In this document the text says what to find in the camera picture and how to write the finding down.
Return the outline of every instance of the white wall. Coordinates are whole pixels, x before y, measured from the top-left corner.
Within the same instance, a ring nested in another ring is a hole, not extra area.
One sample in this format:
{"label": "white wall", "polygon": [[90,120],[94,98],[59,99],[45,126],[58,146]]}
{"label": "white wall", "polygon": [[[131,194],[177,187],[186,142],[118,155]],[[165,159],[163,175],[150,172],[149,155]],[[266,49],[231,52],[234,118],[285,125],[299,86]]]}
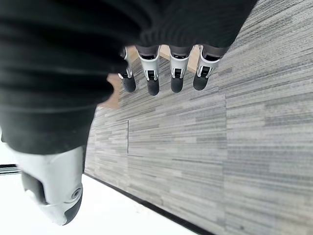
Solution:
{"label": "white wall", "polygon": [[0,176],[1,234],[194,235],[193,232],[83,175],[83,202],[74,220],[52,224],[22,190],[20,175]]}
{"label": "white wall", "polygon": [[6,143],[0,141],[0,165],[6,164],[16,164],[13,153],[10,151]]}

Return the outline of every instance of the metal bolt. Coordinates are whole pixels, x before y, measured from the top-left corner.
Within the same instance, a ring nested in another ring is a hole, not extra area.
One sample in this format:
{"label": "metal bolt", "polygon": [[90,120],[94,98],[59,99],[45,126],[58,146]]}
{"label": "metal bolt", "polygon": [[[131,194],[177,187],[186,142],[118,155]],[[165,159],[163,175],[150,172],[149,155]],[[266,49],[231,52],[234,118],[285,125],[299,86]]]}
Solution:
{"label": "metal bolt", "polygon": [[78,188],[77,190],[74,191],[74,193],[72,194],[72,199],[75,199],[79,195],[80,190],[82,190],[82,189]]}

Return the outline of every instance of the gray striped carpet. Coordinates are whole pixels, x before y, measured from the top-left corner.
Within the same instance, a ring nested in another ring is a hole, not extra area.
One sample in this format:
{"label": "gray striped carpet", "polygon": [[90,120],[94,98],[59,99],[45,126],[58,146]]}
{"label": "gray striped carpet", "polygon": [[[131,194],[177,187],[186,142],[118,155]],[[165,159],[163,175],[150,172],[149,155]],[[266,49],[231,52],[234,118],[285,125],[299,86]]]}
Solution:
{"label": "gray striped carpet", "polygon": [[204,91],[98,109],[86,173],[217,235],[313,235],[313,2],[261,0]]}

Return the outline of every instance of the wall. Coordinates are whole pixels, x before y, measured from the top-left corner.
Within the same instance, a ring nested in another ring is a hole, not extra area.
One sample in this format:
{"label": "wall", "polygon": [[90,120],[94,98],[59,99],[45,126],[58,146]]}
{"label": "wall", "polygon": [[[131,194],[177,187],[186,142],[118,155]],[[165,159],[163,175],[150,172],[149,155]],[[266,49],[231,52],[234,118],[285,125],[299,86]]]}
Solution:
{"label": "wall", "polygon": [[81,208],[66,226],[52,224],[26,197],[20,175],[0,176],[1,234],[192,235],[191,231],[83,175]]}
{"label": "wall", "polygon": [[217,235],[313,233],[313,2],[260,0],[205,90],[98,110],[86,172]]}

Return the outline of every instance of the black knit fabric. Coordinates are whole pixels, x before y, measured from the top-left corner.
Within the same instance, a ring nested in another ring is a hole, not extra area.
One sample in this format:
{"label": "black knit fabric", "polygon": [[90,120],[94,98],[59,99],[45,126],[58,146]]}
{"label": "black knit fabric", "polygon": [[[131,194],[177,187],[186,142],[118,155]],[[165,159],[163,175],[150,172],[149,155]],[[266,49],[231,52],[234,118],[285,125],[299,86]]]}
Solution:
{"label": "black knit fabric", "polygon": [[[127,66],[119,55],[124,46],[228,47],[255,3],[0,0],[0,126],[7,143],[38,154],[86,144],[96,105],[113,93],[107,74]],[[76,114],[86,118],[78,123]]]}

